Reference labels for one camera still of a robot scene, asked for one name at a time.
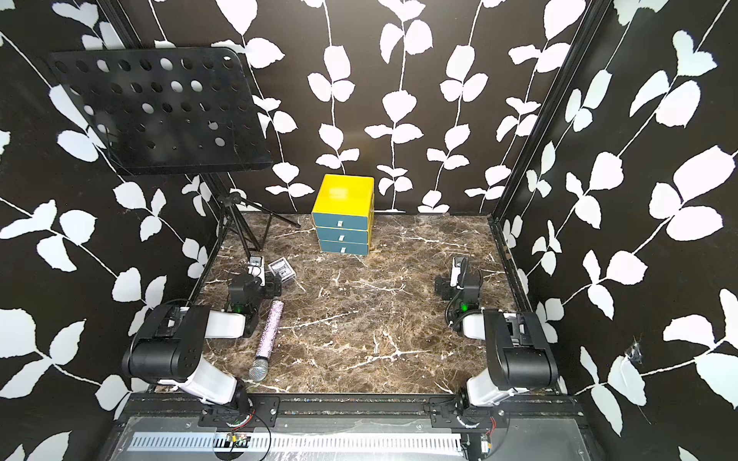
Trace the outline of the teal top drawer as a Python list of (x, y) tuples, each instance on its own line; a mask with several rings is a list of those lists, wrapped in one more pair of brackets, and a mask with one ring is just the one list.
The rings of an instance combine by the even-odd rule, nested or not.
[(332, 213), (313, 213), (315, 226), (320, 228), (347, 229), (367, 232), (369, 218), (367, 216), (341, 215)]

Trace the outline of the yellow drawer cabinet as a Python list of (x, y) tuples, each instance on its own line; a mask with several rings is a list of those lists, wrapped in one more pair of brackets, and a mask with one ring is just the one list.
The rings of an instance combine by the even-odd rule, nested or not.
[(321, 184), (311, 213), (367, 216), (369, 250), (374, 223), (374, 186), (371, 177), (327, 174)]

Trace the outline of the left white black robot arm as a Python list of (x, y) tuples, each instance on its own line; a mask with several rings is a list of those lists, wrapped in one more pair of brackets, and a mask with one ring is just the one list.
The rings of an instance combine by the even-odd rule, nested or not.
[(250, 257), (244, 273), (228, 286), (228, 305), (161, 303), (143, 321), (122, 359), (123, 371), (149, 384), (176, 386), (203, 401), (240, 414), (252, 411), (241, 380), (212, 365), (203, 349), (208, 339), (250, 338), (261, 306), (282, 295), (283, 278), (262, 257)]

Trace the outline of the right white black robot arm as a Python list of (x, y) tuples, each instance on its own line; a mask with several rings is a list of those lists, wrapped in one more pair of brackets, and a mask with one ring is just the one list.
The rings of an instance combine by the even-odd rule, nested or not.
[(436, 277), (434, 292), (447, 303), (444, 317), (453, 332), (484, 341), (486, 367), (462, 393), (469, 405), (492, 407), (557, 384), (557, 363), (537, 315), (483, 307), (482, 274), (470, 269), (468, 257), (453, 258), (450, 276)]

